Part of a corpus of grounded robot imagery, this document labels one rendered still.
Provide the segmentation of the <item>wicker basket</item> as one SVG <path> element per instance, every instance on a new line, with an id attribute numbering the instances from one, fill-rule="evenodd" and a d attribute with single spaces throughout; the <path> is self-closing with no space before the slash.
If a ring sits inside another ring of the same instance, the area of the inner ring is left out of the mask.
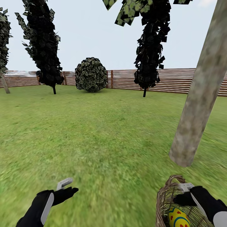
<path id="1" fill-rule="evenodd" d="M 168 216 L 165 214 L 165 212 L 170 210 L 173 199 L 176 197 L 176 195 L 174 195 L 176 186 L 180 187 L 178 183 L 172 182 L 174 178 L 177 179 L 181 184 L 186 183 L 182 175 L 172 175 L 169 176 L 169 179 L 166 181 L 166 185 L 157 192 L 155 227 L 167 227 L 166 224 L 168 222 Z M 173 190 L 171 192 L 171 195 L 166 199 L 166 193 L 170 188 L 173 188 Z M 165 201 L 169 201 L 169 207 L 165 207 Z M 193 208 L 194 207 L 190 207 L 190 209 L 188 209 L 188 218 L 190 218 Z M 206 227 L 210 227 L 210 224 L 207 222 L 205 215 L 203 215 L 202 218 L 197 222 L 196 227 L 201 227 L 202 222 L 205 222 L 204 225 Z"/>

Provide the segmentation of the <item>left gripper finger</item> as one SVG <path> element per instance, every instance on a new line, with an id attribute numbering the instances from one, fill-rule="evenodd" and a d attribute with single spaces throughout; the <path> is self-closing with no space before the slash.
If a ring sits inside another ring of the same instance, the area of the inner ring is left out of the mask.
<path id="1" fill-rule="evenodd" d="M 72 193 L 76 193 L 78 190 L 78 188 L 72 188 Z"/>

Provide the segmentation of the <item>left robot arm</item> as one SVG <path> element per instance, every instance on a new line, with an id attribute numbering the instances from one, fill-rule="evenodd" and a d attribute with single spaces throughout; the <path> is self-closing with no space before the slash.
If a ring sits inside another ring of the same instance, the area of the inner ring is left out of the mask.
<path id="1" fill-rule="evenodd" d="M 17 222 L 16 227 L 44 227 L 51 207 L 71 198 L 73 193 L 79 190 L 72 187 L 64 188 L 72 182 L 73 178 L 67 178 L 58 183 L 56 191 L 44 190 L 39 192 L 24 217 Z"/>

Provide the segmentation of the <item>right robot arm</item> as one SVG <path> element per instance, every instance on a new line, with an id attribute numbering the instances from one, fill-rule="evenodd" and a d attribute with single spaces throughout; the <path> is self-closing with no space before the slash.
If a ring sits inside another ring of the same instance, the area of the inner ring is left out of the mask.
<path id="1" fill-rule="evenodd" d="M 214 227 L 227 227 L 227 206 L 224 202 L 216 200 L 202 186 L 182 183 L 179 188 L 181 193 L 176 194 L 174 204 L 181 207 L 197 206 Z"/>

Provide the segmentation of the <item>easter egg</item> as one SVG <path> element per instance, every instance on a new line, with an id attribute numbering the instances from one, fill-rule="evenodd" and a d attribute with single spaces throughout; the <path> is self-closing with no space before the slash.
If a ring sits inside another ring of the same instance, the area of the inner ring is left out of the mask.
<path id="1" fill-rule="evenodd" d="M 167 212 L 167 216 L 170 227 L 191 227 L 192 222 L 187 217 L 185 211 L 179 207 L 171 207 Z"/>

